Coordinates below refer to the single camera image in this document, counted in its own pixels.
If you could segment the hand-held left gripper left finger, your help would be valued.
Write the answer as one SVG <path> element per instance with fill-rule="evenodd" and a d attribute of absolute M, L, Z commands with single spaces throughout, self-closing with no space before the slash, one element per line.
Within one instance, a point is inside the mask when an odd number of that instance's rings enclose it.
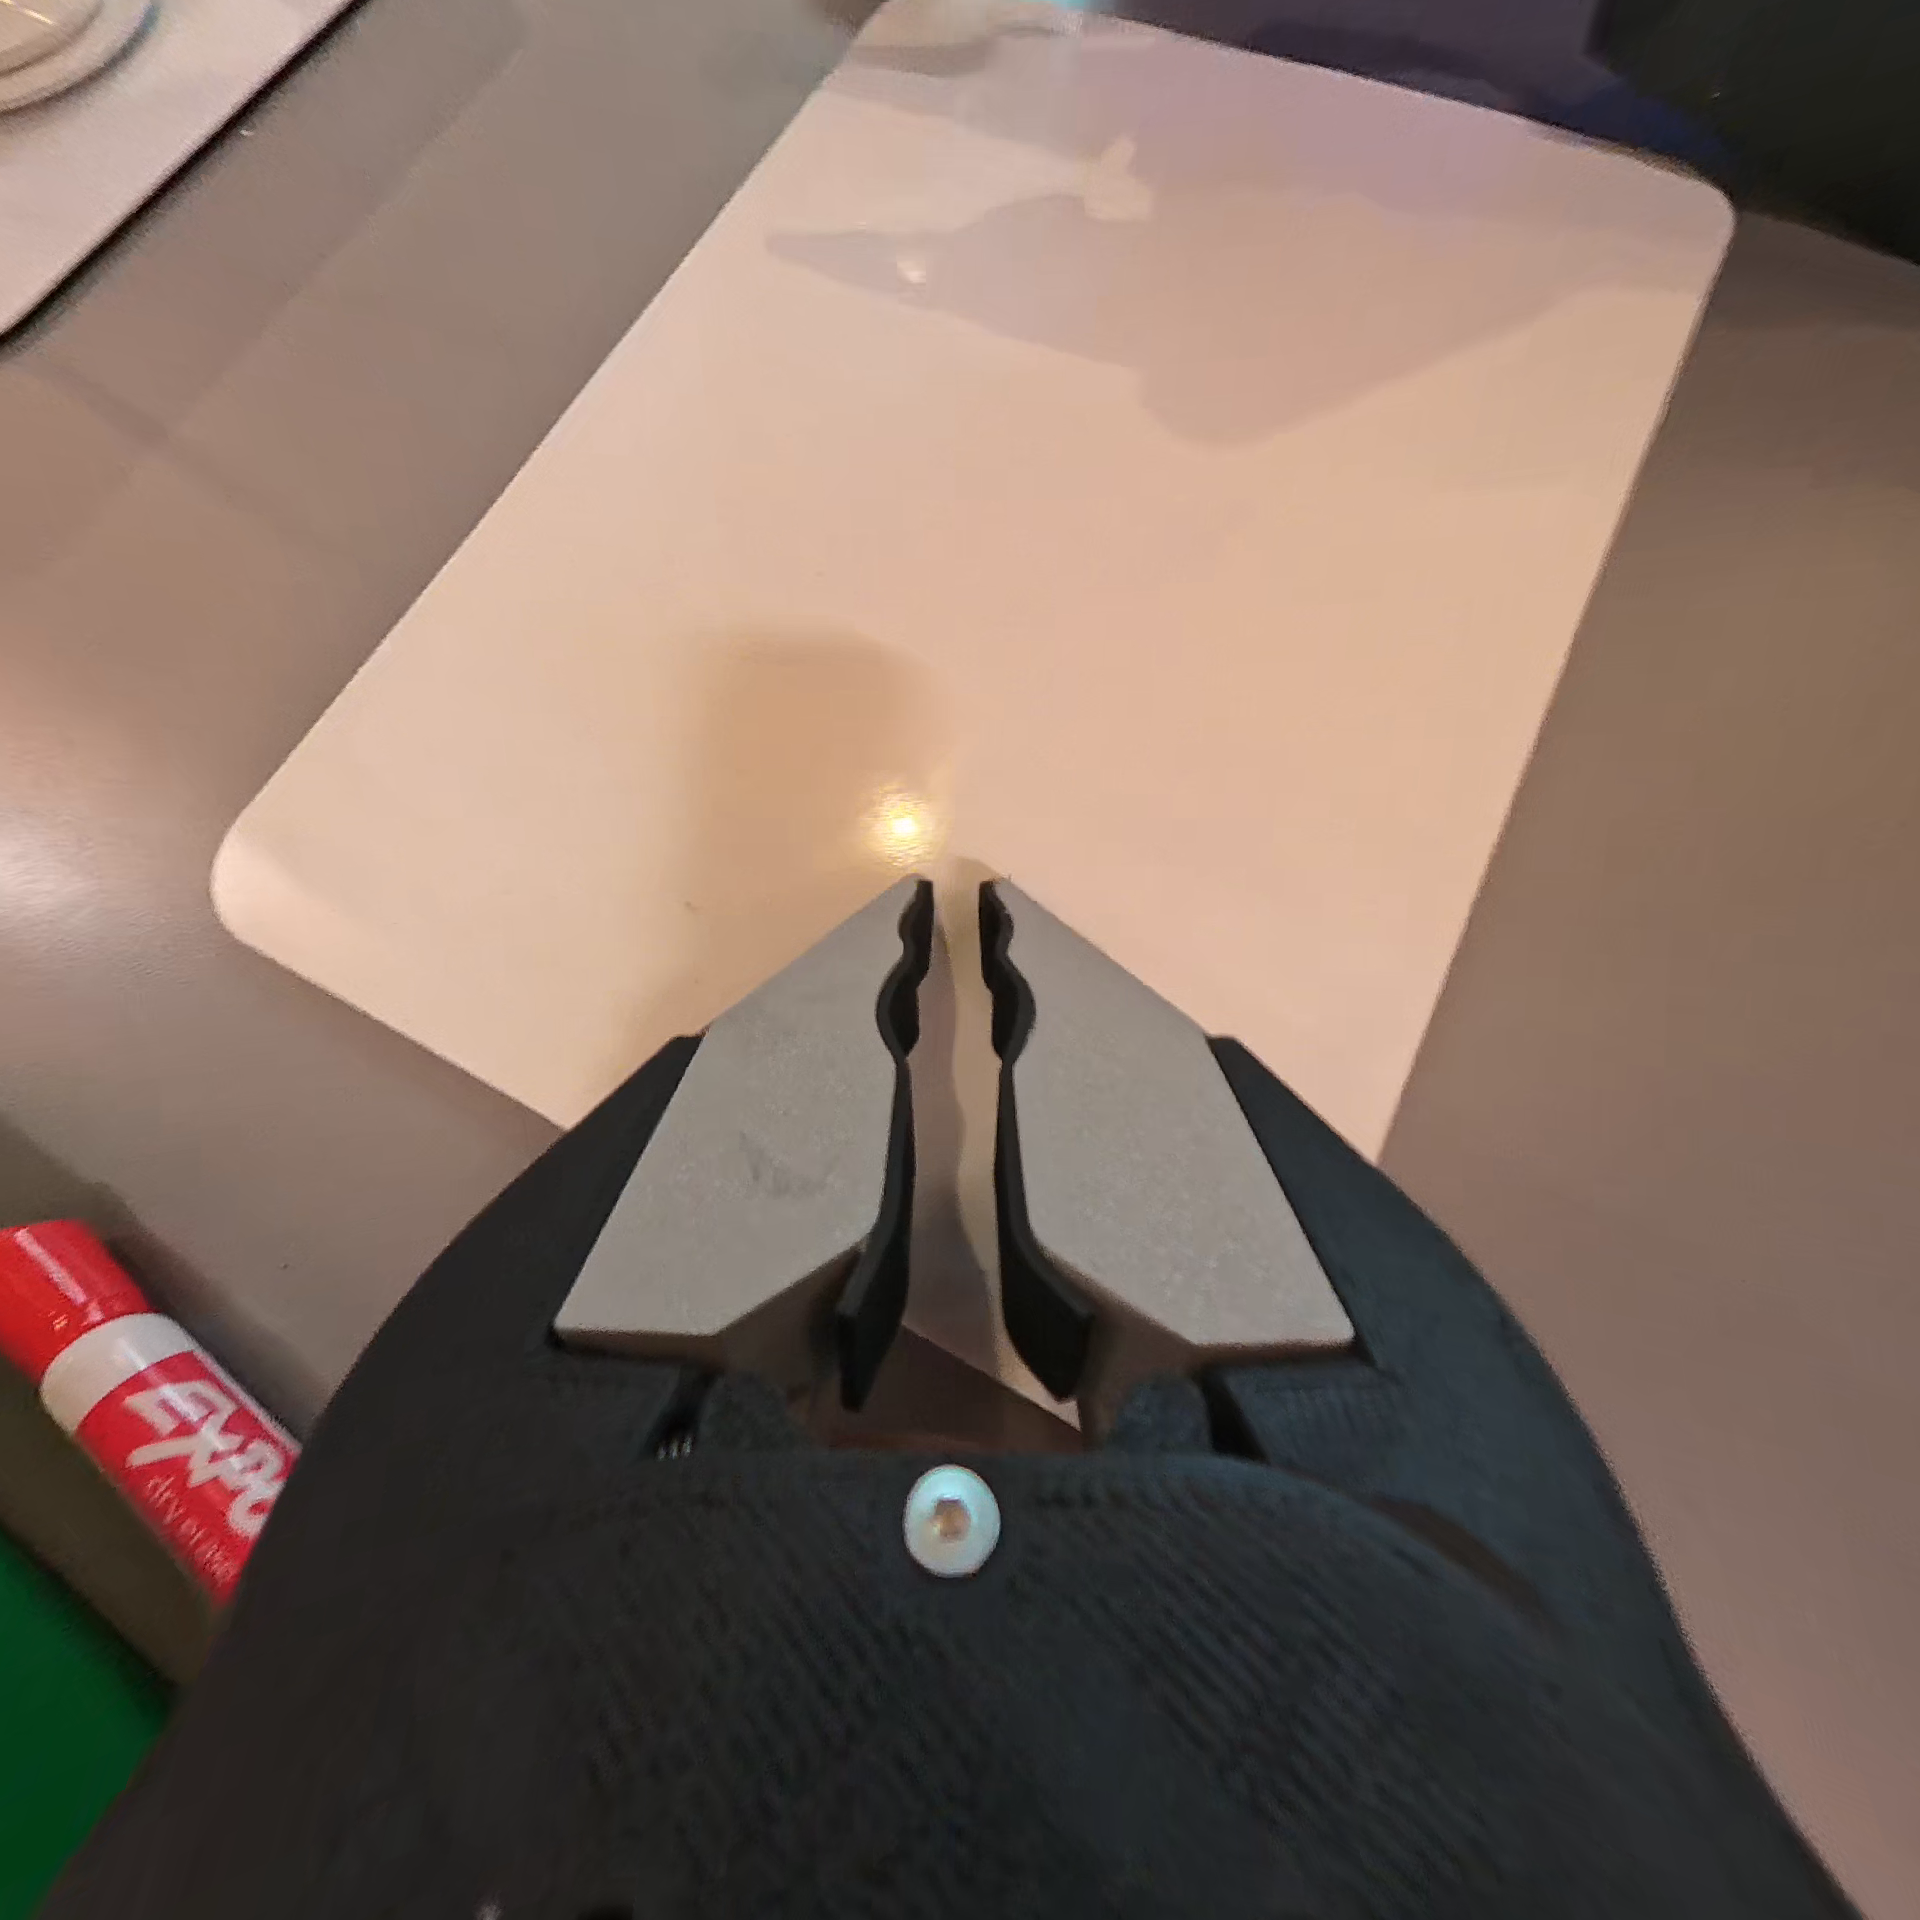
<path fill-rule="evenodd" d="M 903 878 L 718 1016 L 554 1320 L 575 1351 L 863 1408 L 908 1298 L 933 885 Z"/>

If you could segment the white whiteboard sheet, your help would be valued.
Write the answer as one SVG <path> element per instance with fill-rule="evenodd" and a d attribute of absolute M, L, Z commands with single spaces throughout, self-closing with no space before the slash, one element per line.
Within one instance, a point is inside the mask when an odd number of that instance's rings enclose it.
<path fill-rule="evenodd" d="M 940 890 L 908 1328 L 998 1328 L 975 888 L 1377 1152 L 1731 241 L 1691 170 L 1055 5 L 882 5 L 211 869 L 578 1122 Z"/>

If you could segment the white metal stand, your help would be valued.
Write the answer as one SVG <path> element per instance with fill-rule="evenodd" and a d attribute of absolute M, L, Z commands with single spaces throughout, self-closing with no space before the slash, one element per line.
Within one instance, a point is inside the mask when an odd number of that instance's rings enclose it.
<path fill-rule="evenodd" d="M 350 13 L 350 2 L 6 2 L 3 332 Z"/>

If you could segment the green plastic bin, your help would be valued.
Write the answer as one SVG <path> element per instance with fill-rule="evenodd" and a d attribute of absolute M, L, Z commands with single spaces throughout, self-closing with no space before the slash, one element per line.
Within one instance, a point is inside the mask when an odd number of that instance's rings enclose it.
<path fill-rule="evenodd" d="M 130 1783 L 172 1687 L 11 1537 L 3 1539 L 3 1913 L 38 1911 Z"/>

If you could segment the red dry erase marker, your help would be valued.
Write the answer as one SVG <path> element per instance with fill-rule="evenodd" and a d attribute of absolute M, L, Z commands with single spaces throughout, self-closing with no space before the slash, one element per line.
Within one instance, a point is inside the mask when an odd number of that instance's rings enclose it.
<path fill-rule="evenodd" d="M 82 1331 L 38 1399 L 218 1607 L 300 1462 L 297 1440 L 177 1321 L 143 1310 Z"/>

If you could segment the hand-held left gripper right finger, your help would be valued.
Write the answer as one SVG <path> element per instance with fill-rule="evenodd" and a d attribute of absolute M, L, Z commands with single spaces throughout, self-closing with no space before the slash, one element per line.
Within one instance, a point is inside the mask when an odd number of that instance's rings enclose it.
<path fill-rule="evenodd" d="M 1317 1359 L 1355 1328 L 1205 1029 L 1010 880 L 977 892 L 995 1253 L 1013 1351 L 1070 1405 Z"/>

